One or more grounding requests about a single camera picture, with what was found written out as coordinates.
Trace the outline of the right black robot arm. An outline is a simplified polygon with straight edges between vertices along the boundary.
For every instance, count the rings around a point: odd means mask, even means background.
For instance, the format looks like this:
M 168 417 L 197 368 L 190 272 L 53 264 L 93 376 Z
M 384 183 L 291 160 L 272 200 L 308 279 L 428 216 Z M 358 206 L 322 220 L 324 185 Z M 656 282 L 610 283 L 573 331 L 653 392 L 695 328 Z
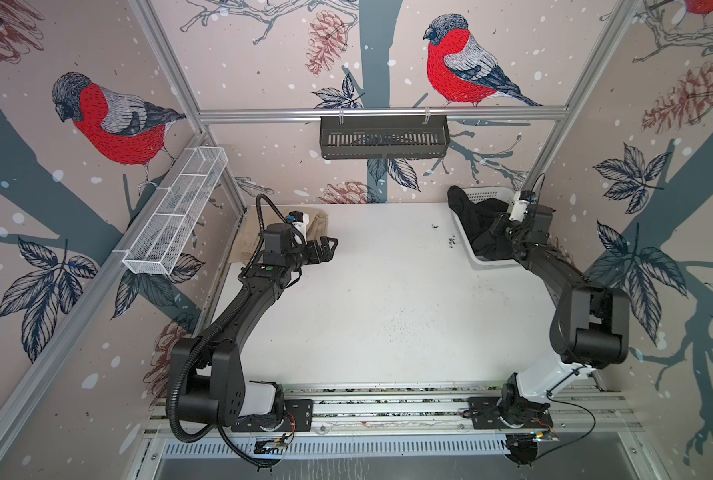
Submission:
M 508 241 L 513 259 L 538 277 L 555 307 L 548 330 L 550 350 L 502 385 L 499 415 L 521 425 L 549 408 L 554 395 L 574 380 L 622 364 L 629 347 L 628 295 L 591 280 L 548 244 L 553 211 L 516 200 L 491 231 Z

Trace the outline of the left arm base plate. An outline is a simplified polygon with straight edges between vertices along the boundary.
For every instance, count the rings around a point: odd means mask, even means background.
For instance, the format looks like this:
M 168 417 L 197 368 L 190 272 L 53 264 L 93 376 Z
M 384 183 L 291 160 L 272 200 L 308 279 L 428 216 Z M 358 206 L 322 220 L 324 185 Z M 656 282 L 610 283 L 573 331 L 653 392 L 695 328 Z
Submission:
M 308 432 L 312 428 L 314 402 L 310 399 L 284 400 L 276 403 L 272 411 L 264 415 L 242 417 L 230 430 L 234 433 L 292 433 Z

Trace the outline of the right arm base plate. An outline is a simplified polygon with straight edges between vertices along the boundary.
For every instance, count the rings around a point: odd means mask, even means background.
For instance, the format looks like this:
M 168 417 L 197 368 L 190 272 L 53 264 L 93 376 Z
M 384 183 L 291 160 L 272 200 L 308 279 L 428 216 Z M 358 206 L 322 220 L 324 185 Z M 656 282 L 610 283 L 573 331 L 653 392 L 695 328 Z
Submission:
M 475 430 L 552 429 L 554 424 L 547 403 L 524 400 L 504 401 L 500 397 L 470 397 L 464 417 Z

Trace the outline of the beige drawstring shorts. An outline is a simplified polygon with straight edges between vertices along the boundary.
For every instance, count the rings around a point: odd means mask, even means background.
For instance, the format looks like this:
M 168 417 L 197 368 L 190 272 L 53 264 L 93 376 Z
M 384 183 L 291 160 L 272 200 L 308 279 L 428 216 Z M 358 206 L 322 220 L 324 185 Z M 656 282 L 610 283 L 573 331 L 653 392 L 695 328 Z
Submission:
M 306 238 L 318 240 L 322 236 L 328 236 L 328 214 L 324 210 L 311 207 L 280 207 L 280 212 L 284 215 L 294 211 L 302 212 L 308 216 Z M 234 239 L 234 245 L 232 245 L 232 252 L 230 252 L 228 261 L 230 263 L 248 264 L 256 245 L 258 245 L 258 239 L 260 239 L 258 235 L 260 235 L 260 224 L 258 224 L 256 208 L 252 207 L 250 213 L 248 213 L 248 218 L 246 218 L 242 228 L 238 231 L 238 235 L 236 235 L 236 239 Z

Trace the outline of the white plastic laundry basket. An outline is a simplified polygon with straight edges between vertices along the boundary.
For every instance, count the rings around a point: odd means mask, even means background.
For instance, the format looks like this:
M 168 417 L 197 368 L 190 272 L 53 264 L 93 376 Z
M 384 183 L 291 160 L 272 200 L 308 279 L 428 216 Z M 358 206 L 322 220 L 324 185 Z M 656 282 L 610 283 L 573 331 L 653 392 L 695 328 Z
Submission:
M 487 198 L 497 198 L 509 203 L 510 210 L 512 206 L 513 196 L 515 191 L 506 187 L 472 187 L 472 188 L 461 188 L 468 196 L 468 198 L 474 203 L 478 203 Z M 462 244 L 465 251 L 469 257 L 469 261 L 472 267 L 476 270 L 490 270 L 504 267 L 515 267 L 522 266 L 527 270 L 534 268 L 536 265 L 551 265 L 556 266 L 563 263 L 561 253 L 552 245 L 549 244 L 547 247 L 532 247 L 524 250 L 519 250 L 513 252 L 512 260 L 498 260 L 489 261 L 482 257 L 477 257 L 472 252 L 471 246 L 468 244 L 466 236 L 463 231 L 463 227 L 460 221 L 456 218 L 455 214 L 452 212 L 452 218 L 455 222 L 458 230 L 460 231 L 462 237 Z

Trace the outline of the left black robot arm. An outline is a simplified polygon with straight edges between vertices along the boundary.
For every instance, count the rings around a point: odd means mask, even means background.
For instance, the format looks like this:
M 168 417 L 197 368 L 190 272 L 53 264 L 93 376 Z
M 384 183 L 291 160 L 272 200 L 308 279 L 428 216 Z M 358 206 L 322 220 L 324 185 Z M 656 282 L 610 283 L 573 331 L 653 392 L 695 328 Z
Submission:
M 194 442 L 244 417 L 282 419 L 278 384 L 246 380 L 242 349 L 262 315 L 302 278 L 302 267 L 332 261 L 336 249 L 336 238 L 304 241 L 294 224 L 274 223 L 262 231 L 238 275 L 242 288 L 236 298 L 210 326 L 172 347 L 166 416 L 177 438 Z

